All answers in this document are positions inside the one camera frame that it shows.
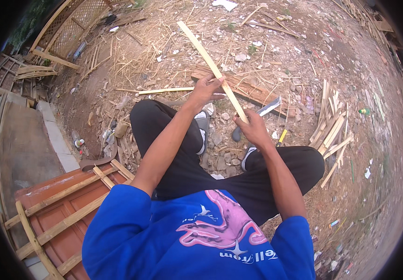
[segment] person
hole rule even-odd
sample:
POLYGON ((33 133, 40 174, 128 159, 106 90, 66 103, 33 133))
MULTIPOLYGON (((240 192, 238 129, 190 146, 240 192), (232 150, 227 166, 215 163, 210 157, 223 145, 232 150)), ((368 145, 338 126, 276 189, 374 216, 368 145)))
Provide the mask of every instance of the person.
POLYGON ((213 78, 200 79, 178 111, 154 100, 133 107, 143 158, 87 229, 82 263, 92 280, 315 279, 303 195, 323 176, 322 155, 275 148, 263 118, 244 110, 249 124, 233 120, 252 143, 245 172, 214 179, 199 157, 209 130, 202 109, 224 80, 213 78), (259 226, 278 213, 283 222, 268 242, 259 226))

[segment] shoe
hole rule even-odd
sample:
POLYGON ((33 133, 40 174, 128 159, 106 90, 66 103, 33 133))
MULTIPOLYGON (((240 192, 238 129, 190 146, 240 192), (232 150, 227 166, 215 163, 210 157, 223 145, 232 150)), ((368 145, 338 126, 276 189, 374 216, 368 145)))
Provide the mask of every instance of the shoe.
POLYGON ((198 155, 204 154, 208 147, 208 132, 209 132, 209 114, 207 110, 201 110, 195 117, 195 121, 200 129, 201 137, 203 138, 203 147, 197 153, 198 155))
POLYGON ((245 168, 245 162, 248 158, 248 156, 254 152, 255 150, 257 150, 256 146, 253 145, 252 143, 248 142, 248 146, 247 146, 247 153, 245 154, 245 157, 242 160, 242 164, 240 165, 240 167, 242 167, 243 171, 247 171, 247 169, 245 168))

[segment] dirt ground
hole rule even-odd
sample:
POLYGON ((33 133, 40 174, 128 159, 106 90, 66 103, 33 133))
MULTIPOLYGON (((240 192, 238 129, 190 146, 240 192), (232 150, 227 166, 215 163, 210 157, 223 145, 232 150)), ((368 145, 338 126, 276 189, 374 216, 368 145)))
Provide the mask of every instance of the dirt ground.
MULTIPOLYGON (((236 2, 238 6, 228 12, 222 6, 213 7, 207 0, 158 0, 153 4, 149 1, 142 3, 144 9, 140 12, 147 20, 120 27, 114 33, 104 30, 103 26, 94 29, 86 38, 91 43, 77 63, 83 65, 97 43, 102 50, 99 61, 109 55, 111 42, 113 55, 81 81, 73 94, 70 91, 81 76, 70 69, 60 71, 51 96, 57 116, 69 137, 77 130, 85 139, 81 158, 97 160, 103 157, 99 136, 113 119, 129 124, 129 112, 135 102, 148 98, 185 100, 187 91, 135 93, 145 89, 194 86, 190 73, 196 64, 205 62, 178 29, 176 21, 179 20, 199 36, 221 70, 245 77, 290 100, 291 108, 296 108, 296 117, 286 121, 277 115, 265 116, 270 136, 275 131, 281 135, 284 127, 288 129, 283 141, 285 146, 310 143, 309 138, 317 127, 323 79, 328 79, 331 87, 339 91, 340 101, 349 104, 348 130, 354 133, 355 141, 346 148, 343 166, 326 186, 320 188, 320 181, 304 197, 314 249, 322 252, 315 261, 316 267, 322 264, 316 273, 326 277, 331 261, 337 261, 339 265, 329 277, 338 274, 336 279, 370 279, 386 262, 403 229, 403 80, 389 54, 382 50, 388 61, 385 65, 374 39, 332 1, 259 2, 266 3, 266 12, 274 17, 291 16, 284 24, 301 38, 248 24, 238 27, 258 2, 236 2), (143 44, 126 31, 140 37, 143 44), (158 62, 157 57, 168 42, 167 57, 158 62), (262 45, 252 48, 253 42, 262 45), (238 63, 233 55, 239 54, 249 55, 250 59, 238 63), (282 64, 266 64, 272 61, 282 64), (384 97, 376 79, 380 81, 384 97), (368 103, 365 89, 381 96, 385 120, 375 100, 372 106, 368 103), (124 109, 116 110, 116 104, 126 95, 131 101, 124 109), (370 116, 358 113, 361 108, 370 108, 370 116), (371 171, 368 179, 364 176, 367 167, 371 171), (330 228, 329 224, 336 220, 339 222, 330 228), (353 265, 347 274, 344 271, 350 263, 353 265)), ((127 5, 116 5, 115 13, 127 13, 127 5)), ((260 13, 249 20, 266 20, 276 26, 260 13)), ((255 111, 260 109, 242 99, 239 102, 255 111)), ((203 164, 211 174, 234 176, 242 171, 234 166, 237 161, 232 160, 243 156, 247 142, 242 139, 236 143, 231 139, 235 128, 231 117, 235 111, 230 101, 215 101, 214 106, 216 112, 210 119, 210 135, 220 136, 221 142, 215 145, 210 137, 203 164)), ((131 149, 131 156, 125 159, 126 166, 135 173, 140 157, 131 128, 125 137, 131 149)), ((325 174, 334 161, 334 156, 326 160, 325 174)), ((261 227, 267 238, 272 237, 279 223, 281 218, 277 216, 261 227)))

